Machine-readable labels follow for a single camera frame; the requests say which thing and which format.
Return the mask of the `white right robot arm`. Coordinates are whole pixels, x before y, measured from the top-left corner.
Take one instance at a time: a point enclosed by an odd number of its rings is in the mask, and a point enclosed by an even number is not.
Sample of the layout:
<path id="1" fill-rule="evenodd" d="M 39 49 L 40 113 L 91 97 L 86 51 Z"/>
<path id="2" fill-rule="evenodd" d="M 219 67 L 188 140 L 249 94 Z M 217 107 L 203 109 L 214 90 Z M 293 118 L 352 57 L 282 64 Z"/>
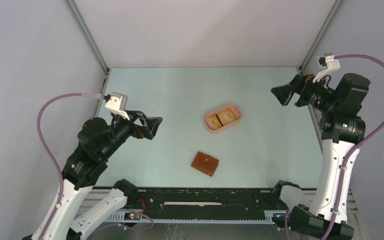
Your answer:
<path id="1" fill-rule="evenodd" d="M 277 209 L 288 208 L 285 225 L 293 232 L 323 240 L 350 240 L 354 228 L 347 223 L 347 198 L 357 144 L 365 136 L 366 124 L 358 116 L 370 81 L 356 73 L 345 74 L 336 88 L 328 86 L 330 76 L 315 81 L 312 74 L 297 74 L 291 82 L 273 87 L 271 93 L 281 105 L 294 94 L 297 107 L 312 106 L 321 112 L 322 167 L 315 196 L 308 200 L 301 188 L 279 181 L 271 194 Z"/>

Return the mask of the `pink plastic tray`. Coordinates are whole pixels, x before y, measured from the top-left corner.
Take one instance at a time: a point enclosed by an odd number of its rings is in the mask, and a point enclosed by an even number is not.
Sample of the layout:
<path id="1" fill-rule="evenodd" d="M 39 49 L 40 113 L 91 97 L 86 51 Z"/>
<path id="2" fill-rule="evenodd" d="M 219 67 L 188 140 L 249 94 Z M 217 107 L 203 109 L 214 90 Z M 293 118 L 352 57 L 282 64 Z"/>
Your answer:
<path id="1" fill-rule="evenodd" d="M 242 111 L 236 104 L 227 104 L 207 113 L 203 117 L 203 124 L 208 132 L 218 133 L 240 122 Z"/>

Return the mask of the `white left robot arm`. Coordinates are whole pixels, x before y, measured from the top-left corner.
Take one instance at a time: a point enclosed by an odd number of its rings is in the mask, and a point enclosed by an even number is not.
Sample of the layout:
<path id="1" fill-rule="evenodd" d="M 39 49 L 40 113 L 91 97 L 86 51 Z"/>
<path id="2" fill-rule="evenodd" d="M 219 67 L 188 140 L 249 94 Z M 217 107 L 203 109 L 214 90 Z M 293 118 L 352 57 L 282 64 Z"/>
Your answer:
<path id="1" fill-rule="evenodd" d="M 86 196 L 107 169 L 109 158 L 130 137 L 152 140 L 163 121 L 141 111 L 127 111 L 129 120 L 113 115 L 110 124 L 101 117 L 87 120 L 78 133 L 78 145 L 61 172 L 63 187 L 57 193 L 39 229 L 26 240 L 86 240 L 110 214 L 138 202 L 138 188 L 126 179 L 80 217 L 75 217 Z"/>

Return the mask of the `brown leather card holder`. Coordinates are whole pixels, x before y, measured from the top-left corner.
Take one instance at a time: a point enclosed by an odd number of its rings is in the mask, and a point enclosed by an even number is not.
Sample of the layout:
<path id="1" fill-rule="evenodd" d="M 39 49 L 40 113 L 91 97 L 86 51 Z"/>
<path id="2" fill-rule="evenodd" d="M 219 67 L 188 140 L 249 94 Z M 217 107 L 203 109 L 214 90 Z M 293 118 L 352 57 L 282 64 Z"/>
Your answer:
<path id="1" fill-rule="evenodd" d="M 212 177 L 219 166 L 219 162 L 217 158 L 198 151 L 190 166 Z"/>

